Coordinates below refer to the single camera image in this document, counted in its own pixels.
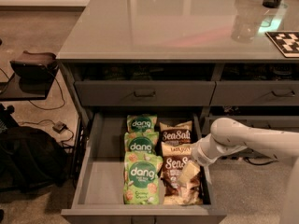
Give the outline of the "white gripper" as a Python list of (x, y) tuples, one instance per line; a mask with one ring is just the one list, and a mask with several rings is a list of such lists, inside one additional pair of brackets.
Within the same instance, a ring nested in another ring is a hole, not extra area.
[(235, 154), (246, 148), (246, 145), (231, 138), (219, 138), (210, 133), (192, 144), (192, 161), (188, 161), (183, 167), (178, 177), (179, 184), (185, 185), (190, 182), (200, 172), (200, 166), (208, 166), (220, 157)]

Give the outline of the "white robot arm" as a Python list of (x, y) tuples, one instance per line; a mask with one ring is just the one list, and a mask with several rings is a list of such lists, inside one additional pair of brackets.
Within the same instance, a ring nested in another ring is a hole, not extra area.
[(299, 133), (252, 128), (230, 118), (216, 119), (210, 133), (192, 144), (192, 159), (184, 166), (179, 184), (186, 186), (198, 174), (200, 166), (208, 166), (220, 157), (246, 148), (292, 166), (279, 224), (298, 224)]

